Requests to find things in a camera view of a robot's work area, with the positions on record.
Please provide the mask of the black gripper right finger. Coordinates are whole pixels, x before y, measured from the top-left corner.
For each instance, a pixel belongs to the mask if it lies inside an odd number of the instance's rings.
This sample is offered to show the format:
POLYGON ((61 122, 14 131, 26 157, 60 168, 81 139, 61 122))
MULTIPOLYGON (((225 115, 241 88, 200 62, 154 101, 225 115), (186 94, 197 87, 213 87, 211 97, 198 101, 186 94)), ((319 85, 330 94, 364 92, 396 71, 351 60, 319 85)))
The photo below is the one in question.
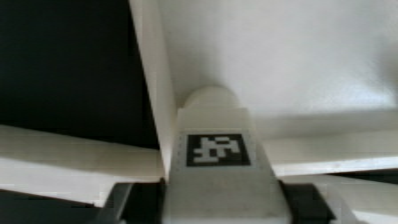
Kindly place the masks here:
POLYGON ((291 224, 330 224, 335 220, 319 191, 310 183, 278 182, 291 213, 291 224))

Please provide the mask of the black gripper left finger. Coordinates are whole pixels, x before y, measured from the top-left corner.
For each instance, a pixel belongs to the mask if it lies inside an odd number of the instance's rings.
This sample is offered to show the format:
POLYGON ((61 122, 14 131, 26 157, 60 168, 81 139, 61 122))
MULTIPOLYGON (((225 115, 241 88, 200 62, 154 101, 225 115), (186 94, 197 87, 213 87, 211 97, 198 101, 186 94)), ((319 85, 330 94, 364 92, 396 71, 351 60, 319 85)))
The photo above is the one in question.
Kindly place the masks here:
POLYGON ((161 224, 165 180, 113 185, 93 224, 161 224))

